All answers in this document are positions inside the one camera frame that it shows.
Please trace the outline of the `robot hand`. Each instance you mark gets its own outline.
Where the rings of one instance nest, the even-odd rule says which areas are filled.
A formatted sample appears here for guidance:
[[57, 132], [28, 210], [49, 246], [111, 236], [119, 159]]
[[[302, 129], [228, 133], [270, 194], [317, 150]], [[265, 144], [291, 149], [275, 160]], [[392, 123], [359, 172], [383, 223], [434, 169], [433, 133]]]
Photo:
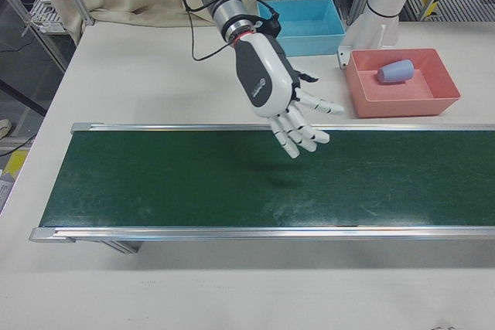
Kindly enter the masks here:
[[329, 134], [314, 128], [296, 104], [326, 114], [342, 113], [343, 107], [301, 88], [302, 80], [315, 78], [294, 70], [273, 36], [245, 32], [234, 40], [233, 48], [237, 78], [253, 111], [268, 120], [273, 135], [291, 158], [299, 156], [299, 148], [314, 152], [318, 143], [329, 142]]

